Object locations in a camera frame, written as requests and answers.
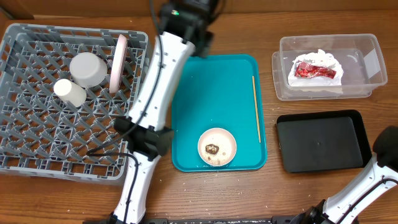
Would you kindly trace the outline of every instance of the chopstick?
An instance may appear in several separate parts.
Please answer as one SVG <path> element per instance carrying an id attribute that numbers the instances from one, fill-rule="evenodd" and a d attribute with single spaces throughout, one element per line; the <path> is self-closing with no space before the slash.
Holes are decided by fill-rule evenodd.
<path id="1" fill-rule="evenodd" d="M 253 92 L 254 92 L 254 106 L 256 107 L 257 132 L 259 133 L 259 143 L 261 143 L 259 112 L 257 111 L 256 85 L 254 84 L 254 76 L 252 76 L 252 79 L 253 79 Z"/>

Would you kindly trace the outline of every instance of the teal tray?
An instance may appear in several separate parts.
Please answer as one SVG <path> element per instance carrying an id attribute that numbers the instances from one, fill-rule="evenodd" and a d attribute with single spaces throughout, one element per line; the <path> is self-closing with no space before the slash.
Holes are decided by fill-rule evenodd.
<path id="1" fill-rule="evenodd" d="M 261 143 L 252 76 L 256 83 Z M 210 166 L 199 156 L 199 137 L 210 128 L 223 128 L 235 137 L 236 155 L 225 166 Z M 172 102 L 172 129 L 172 160 L 181 171 L 260 169 L 267 160 L 267 147 L 256 60 L 250 55 L 189 58 Z"/>

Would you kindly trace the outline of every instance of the gray dish rack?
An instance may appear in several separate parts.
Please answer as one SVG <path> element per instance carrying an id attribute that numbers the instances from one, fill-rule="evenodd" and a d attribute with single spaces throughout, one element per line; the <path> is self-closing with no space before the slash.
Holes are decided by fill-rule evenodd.
<path id="1" fill-rule="evenodd" d="M 121 89 L 109 94 L 116 43 L 128 39 Z M 79 108 L 53 93 L 54 83 L 71 78 L 68 66 L 81 52 L 108 65 L 105 80 L 87 88 Z M 34 175 L 121 184 L 127 159 L 88 157 L 87 150 L 118 134 L 114 119 L 137 98 L 150 62 L 147 34 L 138 31 L 12 24 L 0 45 L 0 174 Z M 125 141 L 103 152 L 126 152 Z"/>

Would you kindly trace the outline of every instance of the red candy package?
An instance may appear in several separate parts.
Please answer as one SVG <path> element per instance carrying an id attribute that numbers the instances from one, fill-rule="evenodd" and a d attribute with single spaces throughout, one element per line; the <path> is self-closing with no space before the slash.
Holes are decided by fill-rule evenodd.
<path id="1" fill-rule="evenodd" d="M 332 79 L 335 77 L 335 75 L 336 71 L 330 68 L 314 66 L 305 62 L 298 62 L 298 66 L 294 74 L 294 76 L 300 78 L 313 78 L 323 76 Z"/>

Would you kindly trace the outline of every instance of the black tray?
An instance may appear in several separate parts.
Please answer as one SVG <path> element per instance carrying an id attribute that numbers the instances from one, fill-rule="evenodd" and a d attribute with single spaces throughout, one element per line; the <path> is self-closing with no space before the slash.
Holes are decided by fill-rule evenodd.
<path id="1" fill-rule="evenodd" d="M 359 168 L 372 158 L 356 110 L 282 115 L 277 132 L 287 172 Z"/>

